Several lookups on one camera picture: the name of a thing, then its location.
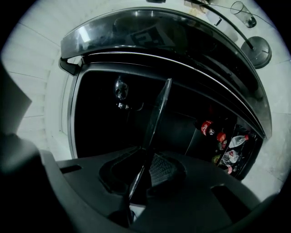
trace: plastic bottle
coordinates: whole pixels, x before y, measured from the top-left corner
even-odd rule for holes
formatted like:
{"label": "plastic bottle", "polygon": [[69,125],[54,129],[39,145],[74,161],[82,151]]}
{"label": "plastic bottle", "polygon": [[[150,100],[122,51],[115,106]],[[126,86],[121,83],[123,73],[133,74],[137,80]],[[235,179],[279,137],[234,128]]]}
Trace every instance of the plastic bottle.
{"label": "plastic bottle", "polygon": [[197,120],[194,125],[207,137],[216,138],[220,142],[223,142],[226,138],[226,134],[221,132],[222,127],[212,121]]}
{"label": "plastic bottle", "polygon": [[236,136],[233,137],[231,139],[231,142],[229,143],[229,148],[234,148],[234,147],[238,147],[241,144],[243,144],[245,141],[249,140],[249,136],[245,135],[245,136]]}

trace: gray tile floor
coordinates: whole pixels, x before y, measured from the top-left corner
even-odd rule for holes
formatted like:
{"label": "gray tile floor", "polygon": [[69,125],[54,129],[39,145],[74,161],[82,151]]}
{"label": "gray tile floor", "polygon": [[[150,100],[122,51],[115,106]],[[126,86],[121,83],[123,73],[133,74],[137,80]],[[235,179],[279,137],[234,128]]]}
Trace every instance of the gray tile floor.
{"label": "gray tile floor", "polygon": [[[248,10],[271,20],[253,0],[241,0]],[[231,7],[235,0],[215,0],[213,4]],[[247,38],[261,36],[272,49],[270,63],[257,73],[266,91],[272,116],[272,137],[264,142],[249,174],[242,181],[254,194],[264,200],[280,191],[291,168],[291,56],[276,28],[255,16],[257,25],[247,28],[229,9],[218,9],[228,17]],[[236,42],[241,46],[243,39]]]}

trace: floor tile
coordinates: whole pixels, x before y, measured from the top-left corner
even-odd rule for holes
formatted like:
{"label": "floor tile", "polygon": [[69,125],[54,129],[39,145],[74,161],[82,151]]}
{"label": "floor tile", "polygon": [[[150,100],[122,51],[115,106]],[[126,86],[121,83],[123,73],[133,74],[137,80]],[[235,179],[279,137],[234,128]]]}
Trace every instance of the floor tile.
{"label": "floor tile", "polygon": [[271,111],[291,114],[291,61],[257,70]]}
{"label": "floor tile", "polygon": [[267,40],[272,50],[271,65],[291,59],[290,52],[288,51],[280,33],[276,29],[269,30],[264,38]]}
{"label": "floor tile", "polygon": [[256,163],[242,183],[247,186],[261,202],[267,197],[277,194],[283,186],[281,180],[277,179]]}
{"label": "floor tile", "polygon": [[264,142],[256,164],[285,181],[291,168],[291,115],[272,112],[272,137]]}

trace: white bottle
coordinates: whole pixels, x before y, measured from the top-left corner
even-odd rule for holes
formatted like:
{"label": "white bottle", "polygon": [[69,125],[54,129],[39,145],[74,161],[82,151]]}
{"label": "white bottle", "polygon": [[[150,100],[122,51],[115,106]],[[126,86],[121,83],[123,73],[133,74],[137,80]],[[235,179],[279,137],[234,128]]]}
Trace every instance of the white bottle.
{"label": "white bottle", "polygon": [[245,136],[236,136],[233,137],[231,139],[231,142],[229,143],[229,148],[234,148],[234,147],[238,147],[241,144],[243,144],[245,141],[249,140],[249,136],[245,135]]}

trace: lamp base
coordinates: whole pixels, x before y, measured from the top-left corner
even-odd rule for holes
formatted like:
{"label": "lamp base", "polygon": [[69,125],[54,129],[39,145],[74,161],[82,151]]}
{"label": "lamp base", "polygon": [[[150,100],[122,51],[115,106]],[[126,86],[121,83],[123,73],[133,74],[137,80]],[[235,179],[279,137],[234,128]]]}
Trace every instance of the lamp base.
{"label": "lamp base", "polygon": [[253,36],[249,39],[249,42],[254,46],[254,50],[251,50],[246,42],[241,46],[241,50],[250,59],[253,66],[256,69],[260,69],[269,64],[272,58],[272,50],[268,42],[259,36]]}

